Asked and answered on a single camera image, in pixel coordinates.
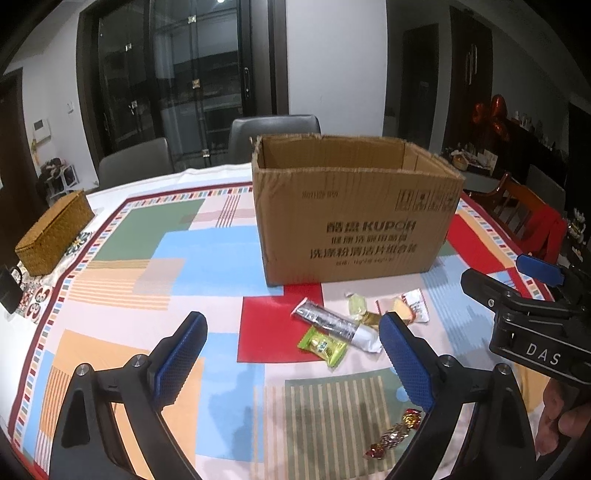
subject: gray chair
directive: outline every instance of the gray chair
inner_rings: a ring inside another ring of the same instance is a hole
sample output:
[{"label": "gray chair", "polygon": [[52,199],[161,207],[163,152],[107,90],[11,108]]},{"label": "gray chair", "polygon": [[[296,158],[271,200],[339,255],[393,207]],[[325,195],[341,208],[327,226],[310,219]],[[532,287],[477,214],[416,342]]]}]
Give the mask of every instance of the gray chair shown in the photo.
[{"label": "gray chair", "polygon": [[257,135],[319,134],[320,124],[314,115],[270,115],[236,118],[230,129],[228,157],[230,163],[251,160],[252,143]]},{"label": "gray chair", "polygon": [[535,165],[530,165],[525,185],[562,215],[566,203],[564,189]]},{"label": "gray chair", "polygon": [[174,173],[165,138],[156,138],[119,150],[99,163],[99,188],[110,189],[133,181]]}]

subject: metal screw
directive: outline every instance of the metal screw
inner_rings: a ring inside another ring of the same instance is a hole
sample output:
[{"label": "metal screw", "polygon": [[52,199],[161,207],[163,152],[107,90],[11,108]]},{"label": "metal screw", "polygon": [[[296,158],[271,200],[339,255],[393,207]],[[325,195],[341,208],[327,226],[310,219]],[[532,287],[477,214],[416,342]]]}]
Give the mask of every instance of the metal screw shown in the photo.
[{"label": "metal screw", "polygon": [[134,367],[141,367],[144,363],[146,363],[146,359],[148,357],[141,353],[140,355],[135,356]]},{"label": "metal screw", "polygon": [[442,355],[439,357],[444,367],[451,367],[456,363],[456,359],[453,358],[451,355]]},{"label": "metal screw", "polygon": [[78,365],[78,367],[76,368],[76,375],[84,377],[84,375],[88,373],[88,370],[90,370],[89,364]]},{"label": "metal screw", "polygon": [[503,375],[509,375],[511,373],[511,367],[507,364],[498,364],[496,367]]}]

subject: green snack package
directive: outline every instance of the green snack package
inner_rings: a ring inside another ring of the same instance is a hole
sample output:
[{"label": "green snack package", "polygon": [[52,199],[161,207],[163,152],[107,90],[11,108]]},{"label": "green snack package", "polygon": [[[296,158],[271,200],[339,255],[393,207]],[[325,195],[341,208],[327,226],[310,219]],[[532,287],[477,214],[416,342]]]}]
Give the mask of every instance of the green snack package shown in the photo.
[{"label": "green snack package", "polygon": [[351,293],[347,295],[347,300],[349,303],[349,315],[353,318],[359,320],[359,318],[367,312],[368,305],[365,297],[361,295],[357,295],[356,293]]},{"label": "green snack package", "polygon": [[329,367],[338,365],[347,350],[347,343],[336,340],[324,333],[320,333],[314,327],[306,332],[304,338],[297,344],[298,348],[315,353],[325,360]]}]

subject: wooden chair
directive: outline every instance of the wooden chair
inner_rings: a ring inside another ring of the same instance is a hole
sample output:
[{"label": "wooden chair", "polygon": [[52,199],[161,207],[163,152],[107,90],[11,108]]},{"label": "wooden chair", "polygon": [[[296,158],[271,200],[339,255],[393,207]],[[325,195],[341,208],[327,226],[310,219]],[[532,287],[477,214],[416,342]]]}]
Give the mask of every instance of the wooden chair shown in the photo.
[{"label": "wooden chair", "polygon": [[[513,180],[508,172],[495,190],[489,193],[471,192],[470,198],[480,204],[517,245],[521,245],[521,229],[533,213],[545,205],[540,197]],[[518,211],[517,226],[511,228],[509,225]]]}]

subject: glass door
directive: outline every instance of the glass door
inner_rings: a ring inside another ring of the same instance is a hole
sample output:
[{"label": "glass door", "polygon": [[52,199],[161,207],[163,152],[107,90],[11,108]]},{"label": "glass door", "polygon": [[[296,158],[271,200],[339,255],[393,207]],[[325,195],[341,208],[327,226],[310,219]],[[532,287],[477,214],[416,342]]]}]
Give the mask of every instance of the glass door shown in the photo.
[{"label": "glass door", "polygon": [[156,138],[144,60],[144,0],[99,20],[99,76],[104,127],[112,151]]},{"label": "glass door", "polygon": [[227,163],[242,116],[238,0],[154,0],[157,105],[176,170]]}]

